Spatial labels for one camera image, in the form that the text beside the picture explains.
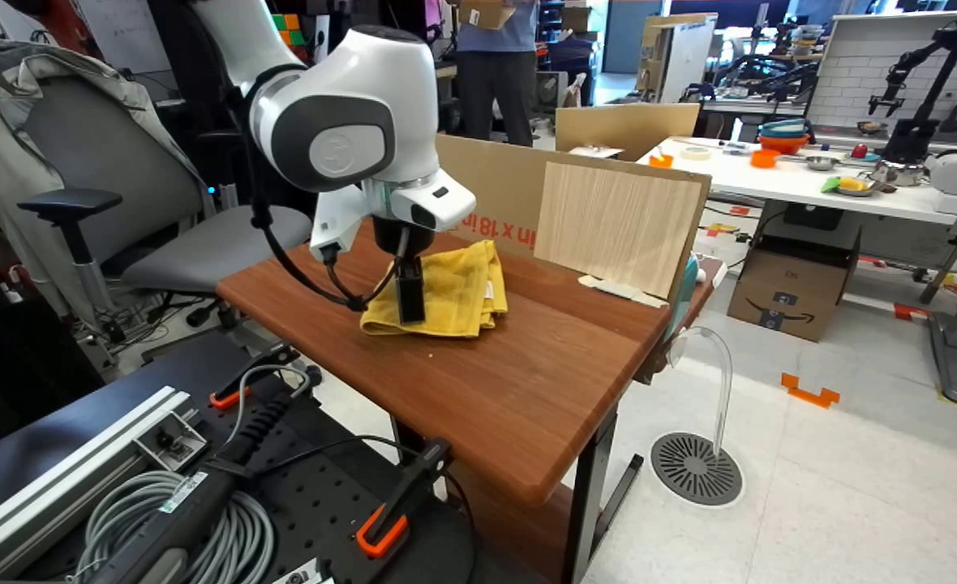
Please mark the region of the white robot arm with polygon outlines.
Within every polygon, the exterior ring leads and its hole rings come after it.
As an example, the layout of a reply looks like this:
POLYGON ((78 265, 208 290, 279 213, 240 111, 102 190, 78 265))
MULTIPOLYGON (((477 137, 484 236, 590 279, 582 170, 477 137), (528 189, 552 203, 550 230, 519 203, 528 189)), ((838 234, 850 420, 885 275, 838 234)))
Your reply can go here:
POLYGON ((431 49, 404 30, 357 27, 304 64, 276 34, 263 0, 187 0, 236 91, 251 146, 293 189, 318 198, 307 248, 328 265, 339 302, 365 313, 339 255, 365 222, 393 255, 404 323, 424 318, 418 252, 457 226, 477 196, 438 160, 438 80, 431 49))

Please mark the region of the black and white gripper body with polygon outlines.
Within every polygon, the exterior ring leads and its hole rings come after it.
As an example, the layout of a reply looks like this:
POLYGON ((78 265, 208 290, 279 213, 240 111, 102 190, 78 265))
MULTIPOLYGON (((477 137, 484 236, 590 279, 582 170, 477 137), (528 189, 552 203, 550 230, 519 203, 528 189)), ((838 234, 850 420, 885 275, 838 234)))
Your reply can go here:
POLYGON ((307 251, 352 251, 366 216, 444 234, 477 212, 477 196, 444 170, 411 181, 344 186, 318 196, 307 251))

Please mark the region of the black small robot arm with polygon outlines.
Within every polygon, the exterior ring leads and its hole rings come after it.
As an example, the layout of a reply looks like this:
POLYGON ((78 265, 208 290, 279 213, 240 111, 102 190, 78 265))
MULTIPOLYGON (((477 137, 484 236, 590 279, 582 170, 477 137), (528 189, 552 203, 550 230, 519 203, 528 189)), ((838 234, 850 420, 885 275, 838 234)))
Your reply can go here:
POLYGON ((904 96, 904 80, 917 64, 925 64, 934 53, 945 56, 938 75, 930 78, 917 111, 902 118, 890 132, 890 144, 878 149, 885 161, 917 166, 927 160, 927 146, 938 132, 934 105, 957 69, 957 18, 945 23, 930 34, 930 43, 913 53, 902 53, 898 61, 885 73, 885 91, 871 96, 871 111, 895 113, 904 96))

